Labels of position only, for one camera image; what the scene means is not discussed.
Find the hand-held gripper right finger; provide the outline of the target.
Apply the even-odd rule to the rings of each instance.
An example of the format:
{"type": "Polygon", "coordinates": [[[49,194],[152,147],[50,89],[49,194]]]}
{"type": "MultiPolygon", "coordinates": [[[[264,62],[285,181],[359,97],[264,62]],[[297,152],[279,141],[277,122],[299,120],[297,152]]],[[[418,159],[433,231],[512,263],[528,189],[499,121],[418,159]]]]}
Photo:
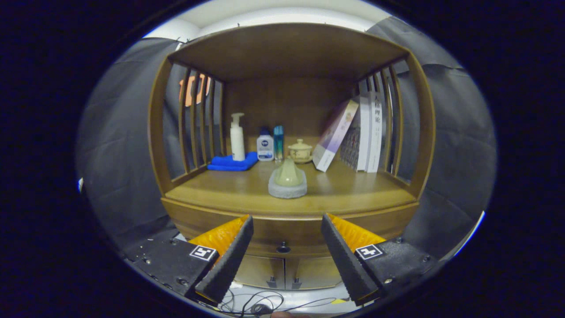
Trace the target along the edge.
{"type": "Polygon", "coordinates": [[[438,264],[401,237],[384,239],[335,215],[323,215],[321,233],[357,306],[406,293],[438,264]]]}

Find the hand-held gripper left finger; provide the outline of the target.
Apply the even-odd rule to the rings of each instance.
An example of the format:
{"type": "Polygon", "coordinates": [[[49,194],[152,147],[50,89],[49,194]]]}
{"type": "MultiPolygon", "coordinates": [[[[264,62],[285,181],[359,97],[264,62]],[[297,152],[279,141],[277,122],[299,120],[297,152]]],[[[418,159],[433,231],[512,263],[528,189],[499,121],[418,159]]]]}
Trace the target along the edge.
{"type": "Polygon", "coordinates": [[[251,215],[194,238],[169,227],[127,244],[126,259],[165,293],[187,302],[218,305],[234,281],[253,234],[251,215]]]}

